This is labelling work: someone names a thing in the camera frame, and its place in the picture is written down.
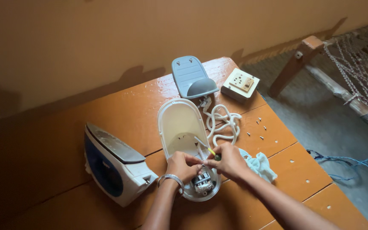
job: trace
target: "concrete floor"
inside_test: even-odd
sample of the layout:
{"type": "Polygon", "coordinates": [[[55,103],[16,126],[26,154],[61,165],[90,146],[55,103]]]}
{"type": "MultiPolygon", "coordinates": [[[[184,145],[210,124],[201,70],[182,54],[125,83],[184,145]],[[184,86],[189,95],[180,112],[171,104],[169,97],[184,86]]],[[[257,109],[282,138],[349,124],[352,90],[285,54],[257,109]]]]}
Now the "concrete floor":
{"type": "MultiPolygon", "coordinates": [[[[291,55],[292,52],[284,53],[244,65],[242,69],[261,79],[259,92],[306,149],[322,155],[368,158],[368,126],[306,71],[301,71],[277,98],[268,96],[269,86],[291,55]]],[[[312,63],[345,86],[343,77],[327,56],[318,55],[312,63]]],[[[329,174],[356,175],[353,170],[334,162],[320,165],[329,174]]],[[[335,183],[368,220],[368,168],[360,166],[358,172],[356,179],[335,183]]]]}

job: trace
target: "clothes iron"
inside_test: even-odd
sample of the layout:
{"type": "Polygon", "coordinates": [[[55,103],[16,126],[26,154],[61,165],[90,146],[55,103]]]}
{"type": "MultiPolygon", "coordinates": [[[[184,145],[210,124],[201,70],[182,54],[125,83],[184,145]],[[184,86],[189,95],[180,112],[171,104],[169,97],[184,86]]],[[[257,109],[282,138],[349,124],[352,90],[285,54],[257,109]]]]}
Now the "clothes iron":
{"type": "Polygon", "coordinates": [[[86,171],[116,203],[125,207],[158,176],[145,157],[110,133],[87,123],[85,126],[86,171]]]}

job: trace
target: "hand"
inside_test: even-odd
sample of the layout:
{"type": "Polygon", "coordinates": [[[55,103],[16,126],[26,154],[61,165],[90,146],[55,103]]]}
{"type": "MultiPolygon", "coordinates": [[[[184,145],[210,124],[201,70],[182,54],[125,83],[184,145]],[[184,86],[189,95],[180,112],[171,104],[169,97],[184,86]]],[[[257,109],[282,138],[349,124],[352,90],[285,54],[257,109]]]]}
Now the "hand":
{"type": "Polygon", "coordinates": [[[184,184],[187,184],[192,178],[200,174],[202,169],[202,160],[180,151],[176,151],[167,160],[167,163],[166,174],[178,176],[184,184]]]}
{"type": "Polygon", "coordinates": [[[204,165],[210,168],[216,168],[217,173],[223,174],[228,179],[239,181],[245,170],[250,170],[245,159],[239,153],[239,148],[229,142],[220,144],[213,149],[216,154],[221,154],[221,160],[216,161],[214,155],[210,154],[204,165]]]}

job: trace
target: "screw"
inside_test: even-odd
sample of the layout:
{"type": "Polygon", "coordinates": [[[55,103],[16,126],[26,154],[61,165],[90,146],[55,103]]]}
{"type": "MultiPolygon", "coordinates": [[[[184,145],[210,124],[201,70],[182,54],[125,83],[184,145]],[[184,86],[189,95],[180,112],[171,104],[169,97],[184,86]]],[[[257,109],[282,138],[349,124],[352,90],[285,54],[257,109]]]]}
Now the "screw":
{"type": "Polygon", "coordinates": [[[296,59],[300,59],[302,56],[303,56],[303,54],[302,54],[302,52],[300,52],[300,51],[297,51],[297,52],[295,53],[295,57],[296,57],[296,59]]]}

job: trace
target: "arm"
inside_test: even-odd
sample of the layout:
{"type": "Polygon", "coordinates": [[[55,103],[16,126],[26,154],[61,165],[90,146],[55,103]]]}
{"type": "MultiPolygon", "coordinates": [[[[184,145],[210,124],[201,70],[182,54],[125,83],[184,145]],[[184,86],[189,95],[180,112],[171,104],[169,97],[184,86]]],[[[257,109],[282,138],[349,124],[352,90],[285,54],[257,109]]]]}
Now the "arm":
{"type": "Polygon", "coordinates": [[[222,160],[212,160],[210,155],[204,164],[238,184],[245,184],[284,229],[339,229],[250,170],[238,147],[227,142],[216,147],[214,152],[221,153],[222,160]]]}
{"type": "MultiPolygon", "coordinates": [[[[176,175],[184,184],[187,184],[193,177],[198,175],[202,168],[200,159],[178,151],[167,162],[166,174],[176,175]]],[[[173,207],[174,197],[178,188],[177,181],[173,179],[167,178],[161,182],[156,198],[141,227],[142,230],[170,229],[171,208],[173,207]]]]}

